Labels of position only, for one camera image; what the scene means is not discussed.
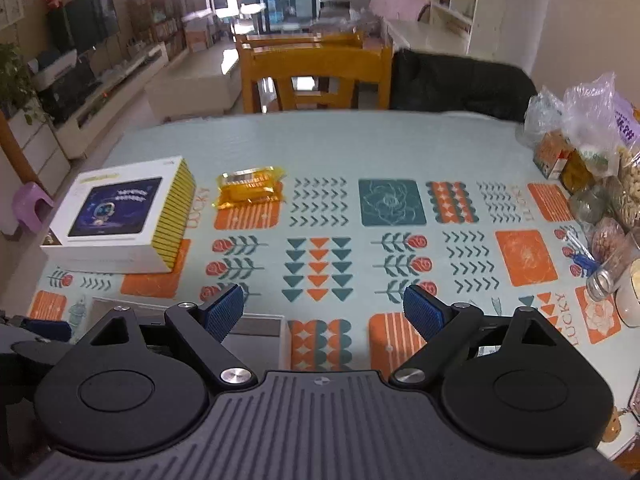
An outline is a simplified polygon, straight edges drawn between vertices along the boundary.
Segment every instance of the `black cloth on chair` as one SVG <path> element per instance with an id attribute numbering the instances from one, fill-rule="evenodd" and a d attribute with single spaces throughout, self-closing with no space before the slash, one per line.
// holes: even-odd
<path id="1" fill-rule="evenodd" d="M 394 55 L 391 110 L 463 110 L 523 123 L 536 93 L 533 81 L 515 66 L 411 50 Z"/>

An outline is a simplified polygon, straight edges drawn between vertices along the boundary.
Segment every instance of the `teal triangle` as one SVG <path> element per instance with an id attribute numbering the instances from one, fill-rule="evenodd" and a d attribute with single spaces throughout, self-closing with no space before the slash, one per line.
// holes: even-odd
<path id="1" fill-rule="evenodd" d="M 334 274 L 332 275 L 334 282 L 340 286 L 345 286 L 351 278 L 353 278 L 353 274 Z"/>
<path id="2" fill-rule="evenodd" d="M 283 276 L 283 278 L 290 287 L 296 286 L 298 283 L 305 279 L 304 276 Z"/>
<path id="3" fill-rule="evenodd" d="M 343 260 L 351 254 L 351 249 L 331 249 L 331 252 L 335 254 L 339 260 Z"/>
<path id="4" fill-rule="evenodd" d="M 332 288 L 331 292 L 336 295 L 340 301 L 347 299 L 347 296 L 353 292 L 352 288 Z"/>
<path id="5" fill-rule="evenodd" d="M 289 258 L 291 258 L 294 262 L 296 260 L 299 260 L 304 253 L 305 251 L 287 251 Z"/>
<path id="6" fill-rule="evenodd" d="M 533 300 L 535 299 L 533 296 L 525 296 L 524 298 L 518 298 L 524 306 L 533 305 Z"/>
<path id="7" fill-rule="evenodd" d="M 338 272 L 344 272 L 351 267 L 351 262 L 332 262 L 332 266 L 334 266 Z"/>
<path id="8" fill-rule="evenodd" d="M 331 238 L 331 240 L 333 240 L 334 244 L 336 244 L 340 248 L 343 248 L 346 244 L 351 242 L 351 238 L 347 238 L 347 237 Z"/>
<path id="9" fill-rule="evenodd" d="M 283 288 L 282 293 L 284 297 L 287 298 L 291 303 L 296 301 L 296 298 L 302 294 L 301 288 Z"/>
<path id="10" fill-rule="evenodd" d="M 300 269 L 302 269 L 302 267 L 305 266 L 305 264 L 292 264 L 292 263 L 288 263 L 288 264 L 284 264 L 285 267 L 287 267 L 287 269 L 289 269 L 289 272 L 291 274 L 295 274 L 297 273 Z"/>
<path id="11" fill-rule="evenodd" d="M 294 249 L 297 249 L 298 247 L 300 247 L 300 245 L 305 243 L 305 240 L 306 238 L 287 238 L 287 242 L 289 242 L 291 244 L 291 247 L 293 247 Z"/>

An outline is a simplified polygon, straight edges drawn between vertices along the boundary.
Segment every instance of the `pink sofa cover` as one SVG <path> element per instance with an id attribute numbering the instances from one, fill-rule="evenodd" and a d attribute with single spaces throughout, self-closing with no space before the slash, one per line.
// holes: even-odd
<path id="1" fill-rule="evenodd" d="M 380 18 L 416 22 L 427 0 L 371 0 L 369 10 Z"/>

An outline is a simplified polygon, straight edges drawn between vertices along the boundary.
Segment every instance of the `wooden chair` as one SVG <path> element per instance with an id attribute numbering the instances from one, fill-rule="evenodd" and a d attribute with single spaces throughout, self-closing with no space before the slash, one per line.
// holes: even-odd
<path id="1" fill-rule="evenodd" d="M 376 83 L 378 109 L 387 110 L 389 107 L 392 59 L 389 47 L 364 50 L 309 43 L 251 48 L 243 44 L 239 57 L 245 113 L 261 112 L 254 86 L 269 77 L 276 82 L 281 110 L 297 110 L 299 105 L 350 108 L 356 81 Z M 338 91 L 295 92 L 291 78 L 309 75 L 338 78 Z"/>
<path id="2" fill-rule="evenodd" d="M 279 45 L 292 45 L 292 44 L 334 44 L 341 46 L 352 46 L 355 48 L 362 48 L 364 37 L 359 32 L 332 32 L 329 34 L 262 34 L 262 35 L 247 35 L 236 34 L 236 49 L 238 55 L 242 56 L 243 45 L 249 45 L 251 48 L 261 48 L 266 46 L 279 46 Z M 280 97 L 278 92 L 277 81 L 273 82 L 276 90 L 276 99 L 267 105 L 268 112 L 276 112 L 282 110 L 282 104 L 280 103 Z M 329 78 L 318 78 L 318 90 L 322 92 L 329 91 Z M 305 94 L 307 91 L 300 91 L 299 94 Z M 256 83 L 252 84 L 252 98 L 256 103 L 260 103 L 260 92 Z M 353 107 L 358 107 L 357 93 L 354 91 L 353 95 Z"/>

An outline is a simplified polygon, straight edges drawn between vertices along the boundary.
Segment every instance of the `purple package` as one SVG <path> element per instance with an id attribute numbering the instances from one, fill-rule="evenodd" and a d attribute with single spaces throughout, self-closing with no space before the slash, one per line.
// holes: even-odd
<path id="1" fill-rule="evenodd" d="M 631 148 L 640 139 L 640 124 L 634 117 L 634 107 L 618 92 L 613 95 L 613 107 L 620 139 L 626 147 Z"/>

